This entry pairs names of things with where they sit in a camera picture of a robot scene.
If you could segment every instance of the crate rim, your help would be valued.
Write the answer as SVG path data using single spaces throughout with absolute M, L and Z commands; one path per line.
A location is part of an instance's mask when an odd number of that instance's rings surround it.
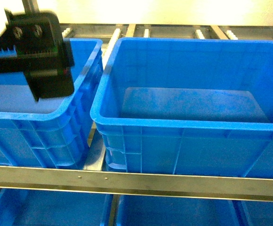
M 173 38 L 120 38 L 109 57 L 106 68 L 102 74 L 98 90 L 90 110 L 92 120 L 101 125 L 109 126 L 135 126 L 135 127 L 159 127 L 159 128 L 186 128 L 186 129 L 228 129 L 228 130 L 251 130 L 251 131 L 273 131 L 273 123 L 257 122 L 226 122 L 226 121 L 186 121 L 186 120 L 165 120 L 165 119 L 131 119 L 131 118 L 108 118 L 100 113 L 101 103 L 104 99 L 105 88 L 108 86 L 112 66 L 119 52 L 123 41 L 179 41 L 197 43 L 269 43 L 273 45 L 273 40 L 196 40 L 196 39 L 173 39 Z

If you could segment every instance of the screw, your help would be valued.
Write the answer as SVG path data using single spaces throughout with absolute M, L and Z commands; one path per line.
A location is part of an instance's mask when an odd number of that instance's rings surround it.
M 15 27 L 13 28 L 13 34 L 16 39 L 21 39 L 21 37 L 23 36 L 23 30 L 20 29 L 20 27 Z
M 35 31 L 34 31 L 34 35 L 36 38 L 41 38 L 42 37 L 42 29 L 39 25 L 35 25 L 34 26 Z

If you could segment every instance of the metal frame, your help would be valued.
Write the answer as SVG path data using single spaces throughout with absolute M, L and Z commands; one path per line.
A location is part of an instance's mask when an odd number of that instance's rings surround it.
M 91 140 L 91 147 L 88 151 L 88 157 L 84 164 L 83 170 L 101 171 L 105 160 L 106 148 L 98 130 L 96 130 L 96 128 L 94 128 L 94 130 L 95 133 Z
M 107 46 L 115 29 L 120 37 L 196 38 L 201 30 L 206 39 L 229 39 L 225 34 L 232 31 L 240 40 L 273 40 L 273 26 L 216 26 L 216 25 L 170 25 L 170 24 L 62 24 L 63 29 L 74 30 L 74 38 L 99 38 Z
M 273 179 L 0 166 L 0 188 L 273 201 Z
M 25 13 L 39 13 L 37 0 L 22 0 Z

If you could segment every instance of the blue plastic crate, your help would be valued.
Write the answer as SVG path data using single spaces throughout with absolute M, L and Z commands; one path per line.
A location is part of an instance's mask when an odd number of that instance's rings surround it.
M 111 168 L 273 178 L 273 41 L 121 39 L 91 117 Z
M 79 169 L 103 68 L 101 40 L 72 39 L 75 92 L 36 103 L 23 73 L 0 74 L 0 165 Z M 12 55 L 14 52 L 0 53 Z
M 121 196 L 117 226 L 239 226 L 232 201 Z
M 234 201 L 244 226 L 273 226 L 273 202 Z
M 112 195 L 3 189 L 0 226 L 108 226 Z

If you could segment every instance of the crate bottom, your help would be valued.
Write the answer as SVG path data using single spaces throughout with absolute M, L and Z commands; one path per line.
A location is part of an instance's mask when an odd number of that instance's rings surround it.
M 129 87 L 121 118 L 269 123 L 248 91 Z

